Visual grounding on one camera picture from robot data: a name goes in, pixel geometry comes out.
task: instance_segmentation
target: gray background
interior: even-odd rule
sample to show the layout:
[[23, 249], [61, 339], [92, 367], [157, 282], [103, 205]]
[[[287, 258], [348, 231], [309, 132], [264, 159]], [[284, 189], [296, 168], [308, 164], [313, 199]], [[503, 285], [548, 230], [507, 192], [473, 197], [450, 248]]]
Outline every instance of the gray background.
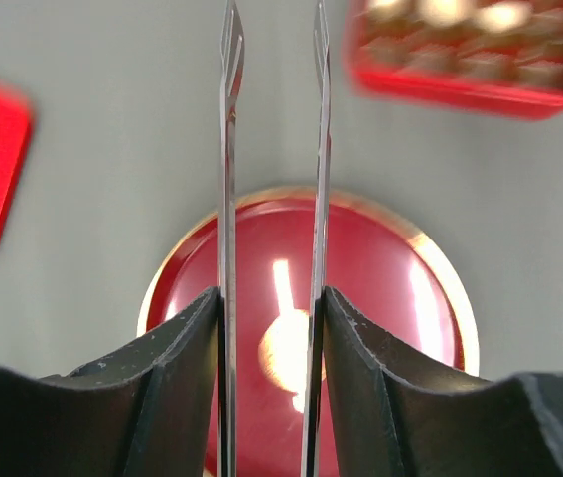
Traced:
[[[239, 0], [237, 189], [310, 184], [314, 3]], [[329, 6], [337, 187], [427, 232], [461, 275], [482, 374], [563, 370], [563, 114], [518, 123], [352, 92]], [[0, 247], [0, 363], [63, 373], [132, 339], [145, 289], [216, 204], [222, 1], [0, 0], [0, 78], [39, 124]]]

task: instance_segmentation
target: red container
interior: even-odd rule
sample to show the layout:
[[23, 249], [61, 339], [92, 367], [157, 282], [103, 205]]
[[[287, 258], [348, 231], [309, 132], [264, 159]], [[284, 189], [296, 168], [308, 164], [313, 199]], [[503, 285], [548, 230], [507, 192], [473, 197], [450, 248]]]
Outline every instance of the red container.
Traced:
[[[236, 210], [237, 468], [240, 477], [300, 474], [315, 193], [280, 188]], [[466, 292], [436, 245], [377, 204], [332, 191], [327, 283], [370, 320], [421, 352], [478, 372], [478, 335]], [[140, 311], [138, 334], [217, 285], [217, 220], [206, 218], [171, 251]], [[217, 395], [207, 470], [217, 466]], [[339, 475], [323, 383], [320, 477]]]
[[373, 62], [362, 48], [365, 6], [366, 0], [351, 0], [343, 45], [345, 68], [363, 89], [526, 120], [546, 119], [563, 111], [562, 90], [405, 72]]

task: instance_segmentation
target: gold rim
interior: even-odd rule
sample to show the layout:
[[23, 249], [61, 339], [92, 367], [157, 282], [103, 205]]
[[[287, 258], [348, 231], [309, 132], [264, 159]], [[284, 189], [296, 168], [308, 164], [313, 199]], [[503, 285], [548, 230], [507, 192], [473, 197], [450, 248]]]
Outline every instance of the gold rim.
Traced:
[[[237, 200], [236, 206], [239, 208], [286, 198], [312, 199], [314, 195], [315, 189], [311, 187], [279, 187], [244, 196]], [[440, 248], [412, 223], [375, 201], [349, 192], [336, 190], [330, 193], [330, 204], [353, 209], [355, 212], [386, 226], [400, 238], [404, 239], [420, 259], [429, 267], [440, 283], [451, 305], [456, 323], [458, 324], [458, 331], [462, 342], [464, 371], [470, 375], [477, 376], [480, 372], [480, 343], [473, 309], [471, 308], [469, 297], [467, 296], [462, 281], [460, 281], [458, 273]], [[177, 253], [183, 243], [199, 229], [216, 219], [216, 217], [217, 212], [209, 214], [199, 221], [173, 247], [158, 268], [142, 300], [142, 305], [140, 306], [137, 336], [141, 336], [146, 332], [146, 324], [153, 293], [167, 263], [171, 260], [173, 255]]]

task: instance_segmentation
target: red box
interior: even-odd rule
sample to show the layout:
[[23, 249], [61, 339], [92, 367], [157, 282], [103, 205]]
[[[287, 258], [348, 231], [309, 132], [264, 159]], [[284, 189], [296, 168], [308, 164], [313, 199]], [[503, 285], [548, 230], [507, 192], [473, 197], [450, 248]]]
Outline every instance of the red box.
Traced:
[[457, 79], [450, 75], [404, 72], [373, 63], [362, 50], [366, 0], [351, 0], [343, 44], [343, 64], [361, 88], [413, 100], [502, 114], [526, 120], [563, 111], [563, 91]]

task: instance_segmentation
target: red lid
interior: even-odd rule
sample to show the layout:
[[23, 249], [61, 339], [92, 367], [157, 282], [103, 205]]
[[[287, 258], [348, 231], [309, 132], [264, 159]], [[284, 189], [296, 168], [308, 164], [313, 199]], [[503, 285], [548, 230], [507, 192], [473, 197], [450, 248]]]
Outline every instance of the red lid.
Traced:
[[[307, 350], [301, 310], [310, 308], [314, 200], [311, 189], [284, 188], [237, 207], [237, 466], [244, 477], [300, 473]], [[216, 225], [216, 216], [204, 220], [169, 254], [147, 291], [139, 334], [217, 285]], [[457, 274], [434, 243], [383, 207], [331, 194], [327, 283], [420, 351], [478, 372], [476, 325]], [[338, 476], [325, 382], [322, 396], [319, 474]], [[215, 394], [211, 472], [216, 422]]]

